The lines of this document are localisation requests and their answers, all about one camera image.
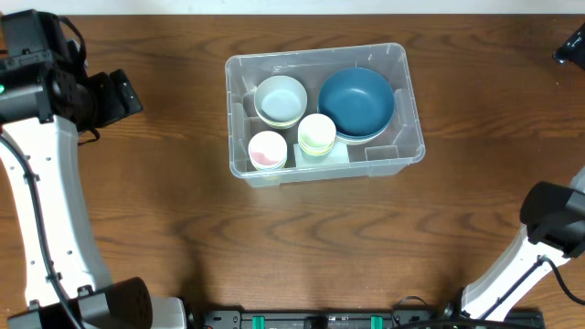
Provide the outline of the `light blue cup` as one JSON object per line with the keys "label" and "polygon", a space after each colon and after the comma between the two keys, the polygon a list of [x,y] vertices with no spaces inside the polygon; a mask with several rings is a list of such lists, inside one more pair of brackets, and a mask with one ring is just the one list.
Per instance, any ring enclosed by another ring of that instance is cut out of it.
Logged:
{"label": "light blue cup", "polygon": [[254,159],[250,159],[250,162],[257,170],[278,170],[278,169],[284,168],[284,166],[286,164],[286,158],[282,159],[277,164],[261,164],[261,163],[255,161]]}

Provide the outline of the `yellow cup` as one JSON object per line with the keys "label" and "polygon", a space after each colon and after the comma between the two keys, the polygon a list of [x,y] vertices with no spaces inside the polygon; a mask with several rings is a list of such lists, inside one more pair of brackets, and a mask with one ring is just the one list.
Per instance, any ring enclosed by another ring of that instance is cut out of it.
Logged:
{"label": "yellow cup", "polygon": [[331,151],[334,145],[331,143],[326,147],[312,147],[312,146],[308,146],[304,143],[300,143],[299,146],[301,149],[304,149],[308,152],[321,153],[321,152]]}
{"label": "yellow cup", "polygon": [[257,164],[257,163],[253,163],[252,162],[252,166],[257,171],[261,171],[261,172],[272,172],[272,171],[277,171],[277,170],[283,169],[284,166],[285,166],[285,163],[279,163],[279,164],[275,164],[275,165],[261,165],[261,164]]}

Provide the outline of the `white small bowl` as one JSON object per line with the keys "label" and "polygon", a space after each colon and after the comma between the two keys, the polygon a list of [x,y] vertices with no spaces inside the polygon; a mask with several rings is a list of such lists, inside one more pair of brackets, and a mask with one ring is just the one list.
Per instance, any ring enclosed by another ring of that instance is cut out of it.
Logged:
{"label": "white small bowl", "polygon": [[304,115],[304,112],[301,112],[296,118],[286,121],[286,122],[276,122],[268,118],[267,115],[264,115],[261,111],[256,111],[258,116],[261,118],[263,122],[269,125],[271,128],[285,130],[292,128]]}

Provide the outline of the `large beige bowl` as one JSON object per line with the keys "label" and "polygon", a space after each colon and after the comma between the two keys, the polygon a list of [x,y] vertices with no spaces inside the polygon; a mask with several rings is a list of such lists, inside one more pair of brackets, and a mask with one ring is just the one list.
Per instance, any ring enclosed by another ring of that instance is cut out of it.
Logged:
{"label": "large beige bowl", "polygon": [[348,136],[348,135],[344,135],[340,132],[336,133],[336,140],[339,143],[345,143],[348,145],[360,145],[360,144],[364,144],[364,143],[369,143],[371,141],[373,141],[375,138],[379,137],[384,131],[380,130],[377,133],[373,133],[371,135],[368,136]]}

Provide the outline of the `mint green cup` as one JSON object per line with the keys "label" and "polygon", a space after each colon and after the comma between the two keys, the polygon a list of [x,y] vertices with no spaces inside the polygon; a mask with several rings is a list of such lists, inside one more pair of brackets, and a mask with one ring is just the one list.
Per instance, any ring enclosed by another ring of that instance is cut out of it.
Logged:
{"label": "mint green cup", "polygon": [[330,153],[330,151],[321,152],[321,153],[312,153],[312,152],[308,152],[304,149],[301,149],[301,151],[302,151],[303,156],[312,157],[312,158],[324,157]]}

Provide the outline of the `clear plastic storage container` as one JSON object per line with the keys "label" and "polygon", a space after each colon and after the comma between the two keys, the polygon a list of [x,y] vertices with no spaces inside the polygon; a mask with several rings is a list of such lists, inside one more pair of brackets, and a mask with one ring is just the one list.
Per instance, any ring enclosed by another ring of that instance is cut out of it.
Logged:
{"label": "clear plastic storage container", "polygon": [[[395,114],[389,126],[373,141],[348,145],[348,164],[295,166],[293,146],[297,129],[282,130],[288,145],[283,169],[257,171],[250,162],[250,139],[269,125],[255,111],[253,96],[267,78],[277,75],[299,80],[308,95],[306,111],[317,111],[318,93],[335,72],[348,68],[371,69],[381,74],[394,90]],[[426,147],[410,76],[407,52],[398,43],[341,48],[318,48],[287,52],[237,55],[225,64],[231,173],[252,187],[279,186],[314,180],[356,176],[395,175],[425,155]]]}

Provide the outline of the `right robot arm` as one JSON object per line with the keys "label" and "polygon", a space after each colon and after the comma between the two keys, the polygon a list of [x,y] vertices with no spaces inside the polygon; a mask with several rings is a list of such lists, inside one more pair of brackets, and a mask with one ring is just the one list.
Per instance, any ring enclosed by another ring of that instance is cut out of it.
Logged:
{"label": "right robot arm", "polygon": [[467,285],[458,303],[445,310],[457,320],[501,323],[512,308],[548,273],[573,302],[558,268],[584,253],[584,172],[569,186],[535,184],[520,209],[520,229],[504,253],[477,281]]}

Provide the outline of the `dark blue bowl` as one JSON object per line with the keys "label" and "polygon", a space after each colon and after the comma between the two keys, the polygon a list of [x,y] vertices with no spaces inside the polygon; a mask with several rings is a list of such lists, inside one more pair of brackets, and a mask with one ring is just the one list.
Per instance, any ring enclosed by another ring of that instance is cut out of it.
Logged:
{"label": "dark blue bowl", "polygon": [[319,107],[318,112],[330,118],[337,134],[352,139],[365,139],[385,130],[393,116],[393,106]]}
{"label": "dark blue bowl", "polygon": [[318,94],[319,107],[373,107],[395,105],[394,90],[379,73],[365,68],[341,69],[331,75]]}

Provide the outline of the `cream white cup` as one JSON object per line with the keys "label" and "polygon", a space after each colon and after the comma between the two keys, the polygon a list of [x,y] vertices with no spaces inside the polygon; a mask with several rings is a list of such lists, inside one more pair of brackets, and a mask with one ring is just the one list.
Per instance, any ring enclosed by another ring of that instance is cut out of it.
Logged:
{"label": "cream white cup", "polygon": [[298,142],[312,147],[326,147],[334,143],[336,128],[326,115],[314,113],[303,118],[298,127]]}

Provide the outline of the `grey small bowl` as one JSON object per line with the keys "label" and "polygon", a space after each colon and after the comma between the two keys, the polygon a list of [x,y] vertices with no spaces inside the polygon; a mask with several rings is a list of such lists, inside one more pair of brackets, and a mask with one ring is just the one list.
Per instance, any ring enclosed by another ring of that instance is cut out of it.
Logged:
{"label": "grey small bowl", "polygon": [[272,76],[256,89],[253,104],[269,119],[286,122],[305,112],[308,95],[303,84],[289,76]]}

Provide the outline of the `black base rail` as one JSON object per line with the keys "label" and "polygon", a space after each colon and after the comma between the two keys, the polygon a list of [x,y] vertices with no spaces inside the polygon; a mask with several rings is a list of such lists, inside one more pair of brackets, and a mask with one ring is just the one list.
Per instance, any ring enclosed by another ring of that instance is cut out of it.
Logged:
{"label": "black base rail", "polygon": [[513,312],[502,322],[440,317],[426,308],[370,313],[274,313],[216,310],[191,315],[193,329],[401,329],[401,328],[537,328],[545,329],[540,312]]}

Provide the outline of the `pink cup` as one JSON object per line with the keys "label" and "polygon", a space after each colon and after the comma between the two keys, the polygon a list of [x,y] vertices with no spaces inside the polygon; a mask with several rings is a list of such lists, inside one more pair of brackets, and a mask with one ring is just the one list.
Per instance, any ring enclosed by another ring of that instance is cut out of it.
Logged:
{"label": "pink cup", "polygon": [[256,133],[249,142],[248,153],[250,159],[263,164],[273,165],[286,158],[288,145],[284,138],[273,131]]}

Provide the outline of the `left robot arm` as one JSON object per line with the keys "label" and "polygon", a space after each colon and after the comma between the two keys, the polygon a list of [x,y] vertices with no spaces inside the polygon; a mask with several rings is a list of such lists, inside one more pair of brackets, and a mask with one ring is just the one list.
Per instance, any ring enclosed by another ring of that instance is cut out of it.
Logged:
{"label": "left robot arm", "polygon": [[11,328],[185,328],[178,298],[153,297],[144,281],[114,282],[97,248],[82,192],[83,133],[142,110],[122,70],[89,75],[81,34],[64,16],[3,16],[1,161],[26,257],[27,310]]}

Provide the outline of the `yellow cup front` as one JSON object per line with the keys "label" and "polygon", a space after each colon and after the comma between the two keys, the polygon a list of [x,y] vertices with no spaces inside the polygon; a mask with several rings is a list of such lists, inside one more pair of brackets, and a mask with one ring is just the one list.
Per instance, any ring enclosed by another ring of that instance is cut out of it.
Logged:
{"label": "yellow cup front", "polygon": [[321,152],[331,151],[334,145],[331,143],[326,147],[312,147],[312,146],[308,146],[304,143],[300,143],[299,146],[301,149],[304,149],[308,152],[321,153]]}

